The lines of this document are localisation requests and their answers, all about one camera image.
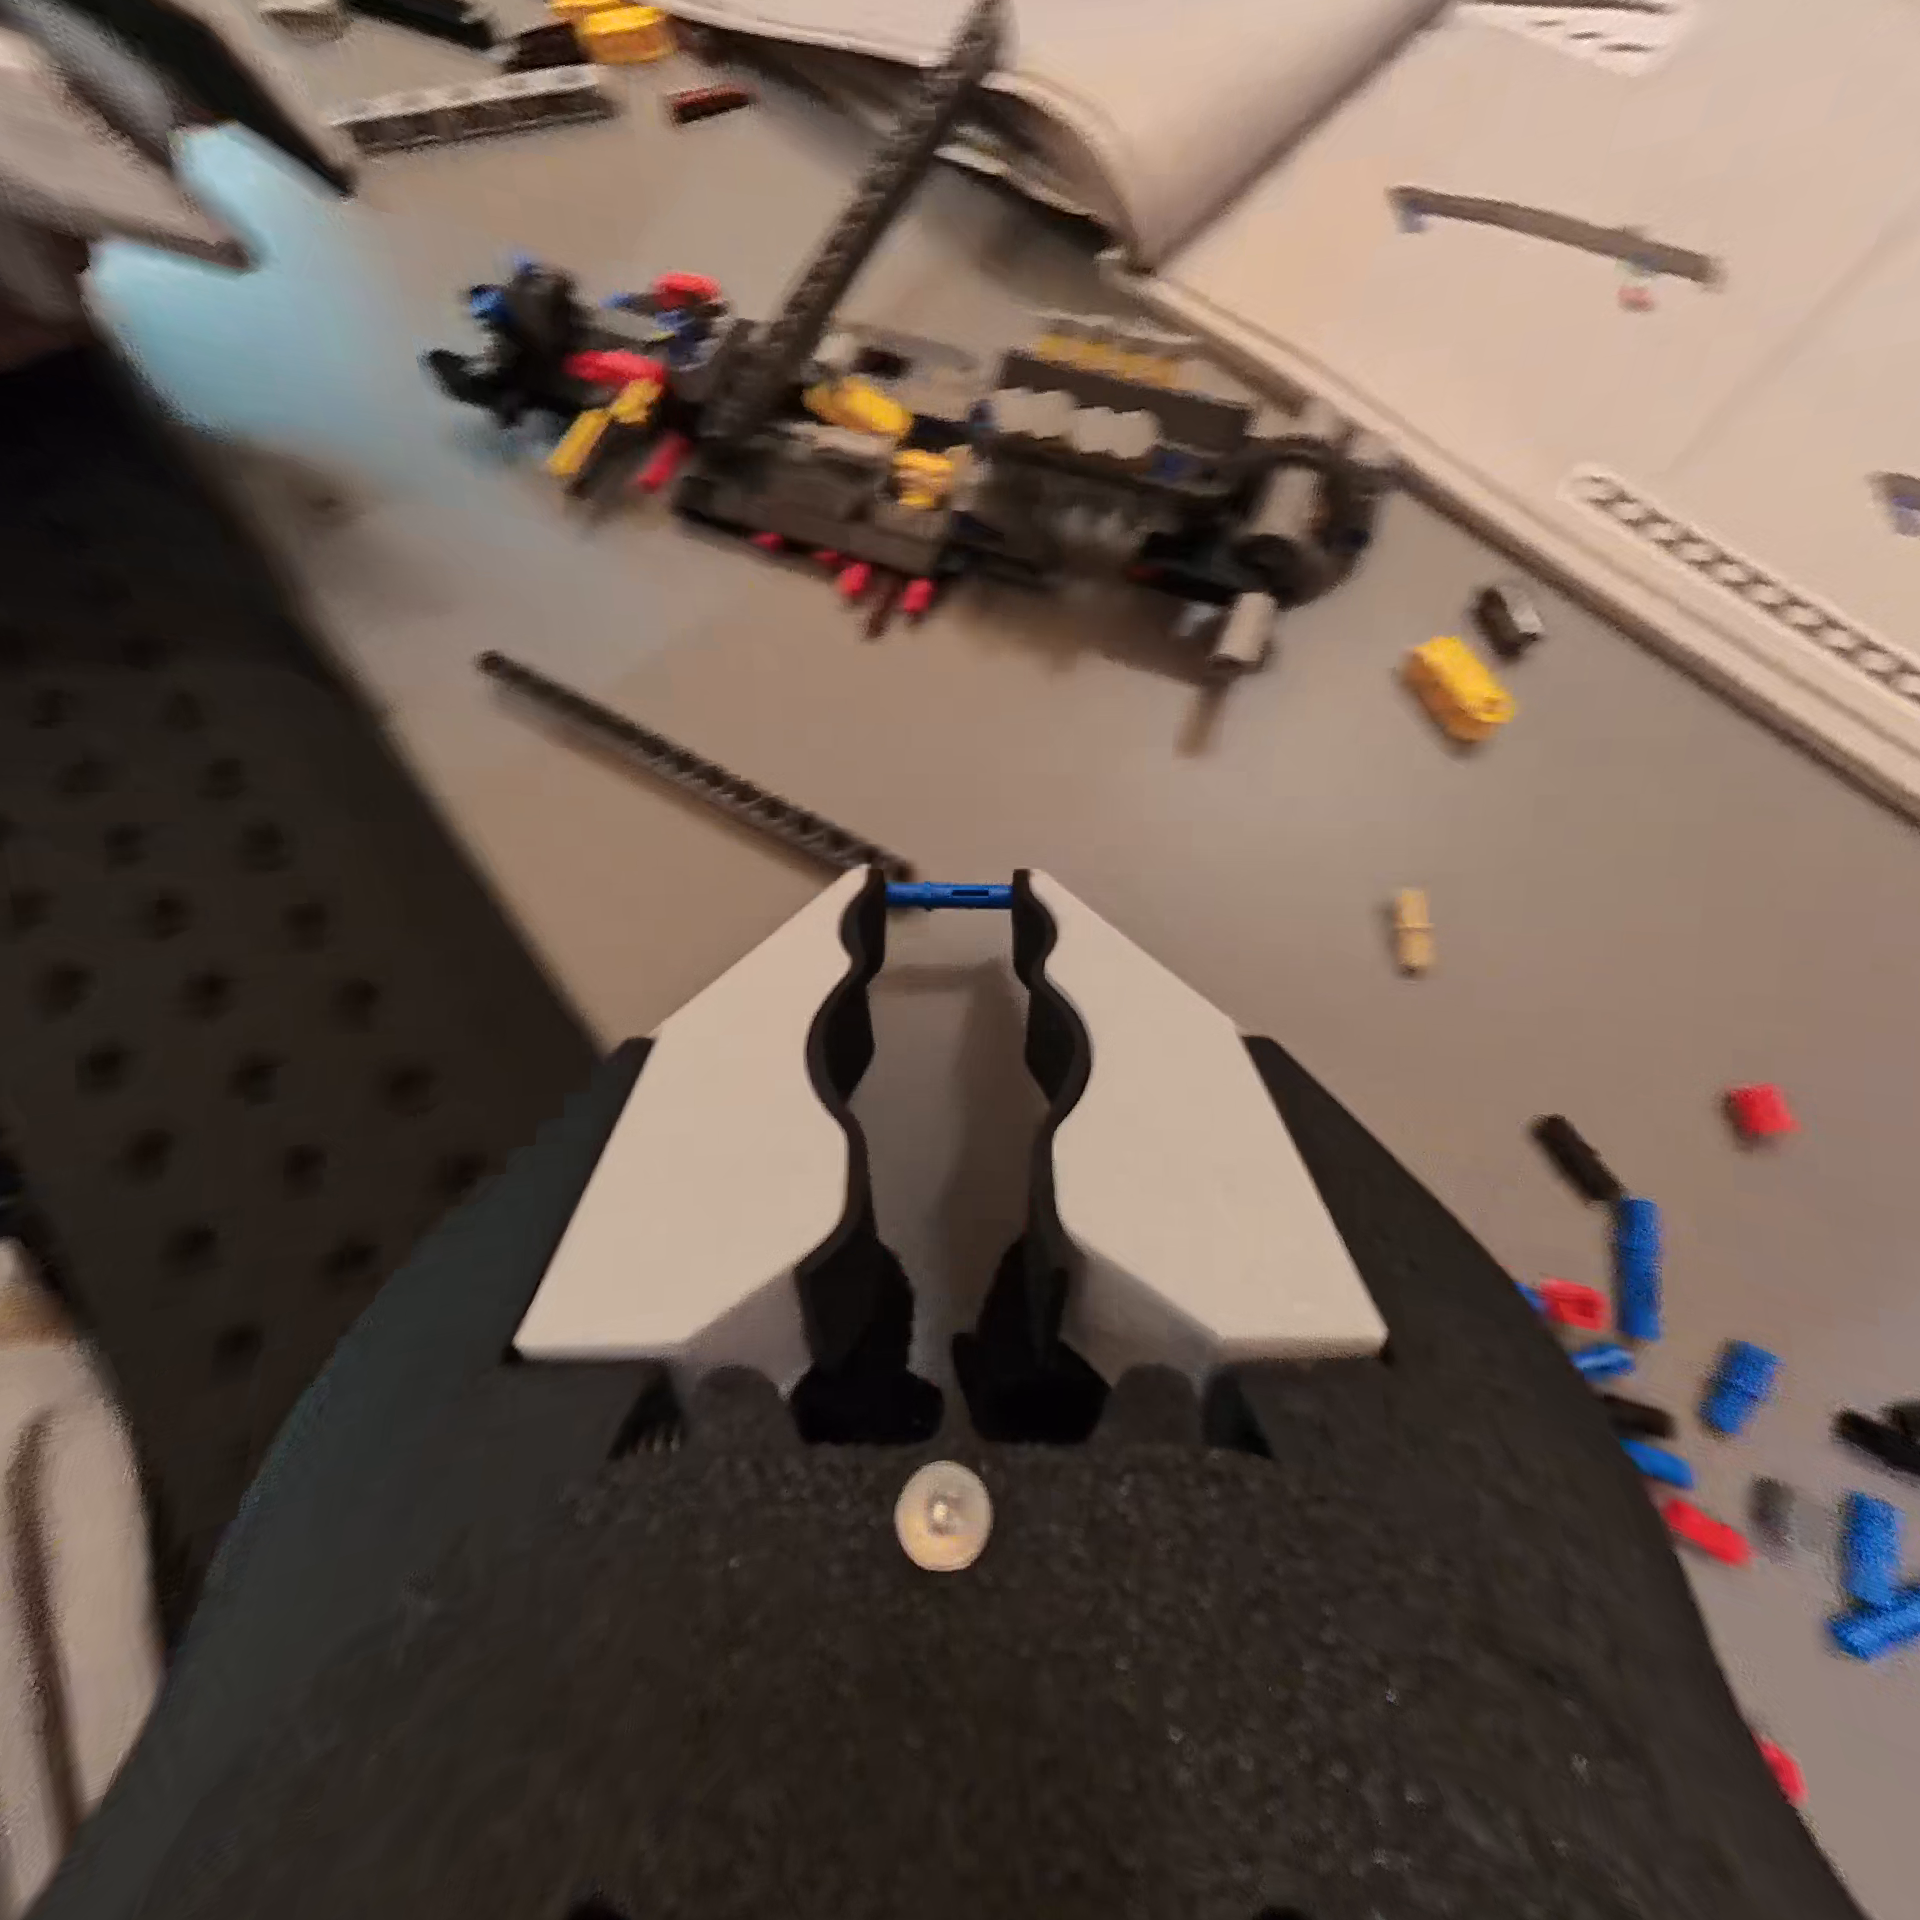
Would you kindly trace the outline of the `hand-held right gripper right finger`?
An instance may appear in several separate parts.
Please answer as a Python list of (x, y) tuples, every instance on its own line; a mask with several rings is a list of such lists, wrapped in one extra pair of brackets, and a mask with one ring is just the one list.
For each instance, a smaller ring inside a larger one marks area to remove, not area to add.
[(1042, 1114), (1028, 1213), (971, 1328), (991, 1444), (1082, 1444), (1117, 1381), (1379, 1361), (1390, 1328), (1247, 1034), (1042, 871), (1010, 879), (1024, 1067)]

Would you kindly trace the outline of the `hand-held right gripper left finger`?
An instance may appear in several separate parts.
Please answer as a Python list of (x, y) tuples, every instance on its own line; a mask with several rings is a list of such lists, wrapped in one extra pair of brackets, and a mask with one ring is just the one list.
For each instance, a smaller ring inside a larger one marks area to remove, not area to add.
[(922, 1444), (915, 1290), (850, 1114), (887, 877), (862, 866), (669, 1014), (514, 1328), (519, 1361), (752, 1368), (813, 1444)]

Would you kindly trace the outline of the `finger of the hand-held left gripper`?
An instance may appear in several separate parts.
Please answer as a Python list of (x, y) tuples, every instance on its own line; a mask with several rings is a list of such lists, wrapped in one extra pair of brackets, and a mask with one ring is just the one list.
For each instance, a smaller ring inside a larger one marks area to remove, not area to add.
[(3, 33), (3, 232), (137, 242), (247, 271), (251, 254), (59, 72), (25, 33)]

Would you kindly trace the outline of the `long dark grey lego beam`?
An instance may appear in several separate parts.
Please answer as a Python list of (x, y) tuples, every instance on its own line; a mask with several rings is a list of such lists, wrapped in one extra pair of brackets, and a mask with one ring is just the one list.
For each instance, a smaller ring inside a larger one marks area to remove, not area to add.
[(1003, 2), (971, 2), (942, 59), (906, 96), (850, 201), (813, 250), (773, 317), (730, 356), (725, 381), (707, 392), (699, 427), (710, 453), (737, 453), (776, 414), (779, 395), (830, 334), (850, 280), (991, 72), (1000, 35)]
[(746, 829), (749, 834), (802, 857), (833, 872), (862, 866), (878, 871), (887, 884), (915, 884), (915, 866), (887, 843), (850, 831), (848, 825), (779, 795), (776, 789), (688, 747), (686, 741), (635, 722), (633, 718), (599, 705), (595, 698), (558, 681), (553, 675), (519, 662), (498, 649), (472, 660), (472, 667), (519, 711), (559, 730), (577, 744), (611, 755), (705, 806), (707, 811)]

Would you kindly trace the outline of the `grey lego car chassis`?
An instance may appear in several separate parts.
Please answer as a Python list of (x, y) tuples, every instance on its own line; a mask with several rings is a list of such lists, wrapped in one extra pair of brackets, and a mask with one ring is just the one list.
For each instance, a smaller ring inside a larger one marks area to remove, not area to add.
[(1193, 341), (1091, 312), (1047, 312), (995, 361), (830, 322), (733, 446), (720, 409), (756, 325), (713, 278), (587, 299), (522, 256), (464, 305), (478, 346), (426, 347), (423, 374), (498, 427), (553, 425), (565, 498), (664, 491), (688, 525), (826, 566), (871, 633), (971, 578), (1049, 591), (1087, 566), (1173, 602), (1239, 679), (1283, 612), (1352, 576), (1390, 486), (1350, 427), (1263, 421), (1187, 381)]

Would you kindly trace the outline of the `long light grey lego beam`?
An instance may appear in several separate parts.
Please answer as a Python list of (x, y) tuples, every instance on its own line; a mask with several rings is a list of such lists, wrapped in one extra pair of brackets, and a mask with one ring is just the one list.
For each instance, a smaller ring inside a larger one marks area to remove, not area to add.
[(569, 63), (384, 91), (335, 107), (328, 123), (360, 155), (391, 155), (527, 130), (602, 123), (616, 115), (621, 98), (607, 87), (607, 77), (591, 63)]

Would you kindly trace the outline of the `pile of small lego pins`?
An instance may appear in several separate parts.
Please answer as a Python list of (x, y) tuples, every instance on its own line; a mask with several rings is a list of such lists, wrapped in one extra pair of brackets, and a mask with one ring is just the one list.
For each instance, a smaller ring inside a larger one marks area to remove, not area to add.
[[(1538, 1322), (1562, 1330), (1607, 1330), (1608, 1336), (1571, 1348), (1565, 1355), (1586, 1385), (1624, 1379), (1634, 1368), (1634, 1348), (1665, 1336), (1665, 1219), (1650, 1195), (1627, 1190), (1602, 1161), (1585, 1131), (1565, 1114), (1533, 1119), (1533, 1140), (1555, 1170), (1608, 1219), (1614, 1284), (1608, 1306), (1602, 1291), (1571, 1281), (1519, 1284), (1525, 1306)], [(1743, 1435), (1761, 1409), (1773, 1399), (1781, 1363), (1779, 1353), (1753, 1342), (1728, 1342), (1697, 1401), (1697, 1419), (1707, 1435)], [(1749, 1537), (1687, 1494), (1697, 1491), (1691, 1465), (1672, 1453), (1672, 1417), (1618, 1393), (1598, 1393), (1598, 1405), (1627, 1456), (1633, 1471), (1653, 1491), (1653, 1513), (1668, 1540), (1722, 1569), (1749, 1563)], [(1831, 1423), (1833, 1440), (1883, 1471), (1917, 1487), (1917, 1401), (1883, 1405), (1878, 1412), (1841, 1409)], [(1761, 1479), (1749, 1491), (1749, 1524), (1773, 1546), (1792, 1541), (1792, 1487), (1779, 1479)], [(1855, 1661), (1876, 1664), (1917, 1645), (1917, 1576), (1903, 1576), (1903, 1510), (1880, 1494), (1846, 1491), (1841, 1501), (1838, 1546), (1844, 1605), (1826, 1626), (1831, 1645)], [(1773, 1781), (1792, 1809), (1806, 1801), (1806, 1774), (1768, 1738), (1758, 1738)]]

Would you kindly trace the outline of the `yellow lego connector block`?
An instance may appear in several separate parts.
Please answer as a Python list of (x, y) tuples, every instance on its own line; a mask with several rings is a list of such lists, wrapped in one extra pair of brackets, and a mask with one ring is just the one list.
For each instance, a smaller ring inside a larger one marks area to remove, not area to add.
[(1457, 744), (1480, 744), (1515, 718), (1512, 693), (1462, 637), (1429, 637), (1410, 646), (1400, 679), (1418, 708)]

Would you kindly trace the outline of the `open lego instruction booklet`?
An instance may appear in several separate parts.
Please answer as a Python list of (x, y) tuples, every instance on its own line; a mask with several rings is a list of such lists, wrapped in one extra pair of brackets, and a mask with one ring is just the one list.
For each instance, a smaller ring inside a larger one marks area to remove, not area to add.
[(1007, 2), (944, 155), (1917, 817), (1917, 2)]

